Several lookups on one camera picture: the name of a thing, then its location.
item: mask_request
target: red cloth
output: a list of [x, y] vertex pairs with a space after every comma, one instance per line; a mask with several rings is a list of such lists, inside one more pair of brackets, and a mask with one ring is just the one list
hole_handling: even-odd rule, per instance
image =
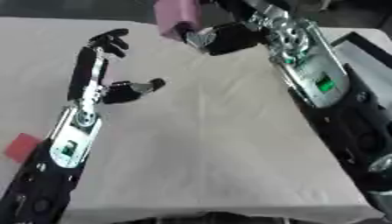
[[5, 149], [5, 156], [11, 158], [17, 163], [23, 163], [30, 153], [35, 149], [41, 140], [27, 135], [25, 133], [20, 133], [17, 138], [15, 138], [10, 145]]

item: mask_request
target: robotic hand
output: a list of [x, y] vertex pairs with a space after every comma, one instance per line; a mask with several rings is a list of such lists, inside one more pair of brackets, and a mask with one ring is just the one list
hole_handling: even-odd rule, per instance
[[69, 85], [68, 100], [58, 123], [19, 169], [0, 201], [0, 220], [13, 223], [57, 223], [78, 185], [101, 126], [95, 105], [132, 102], [165, 85], [161, 79], [146, 84], [102, 80], [109, 64], [107, 56], [125, 56], [128, 45], [121, 39], [127, 29], [91, 38], [79, 53]]
[[[200, 31], [200, 4], [217, 4], [235, 22]], [[392, 118], [316, 23], [291, 17], [284, 0], [257, 10], [243, 0], [159, 0], [161, 34], [220, 55], [265, 45], [289, 94], [369, 204], [392, 221]], [[168, 5], [176, 13], [168, 17]]]

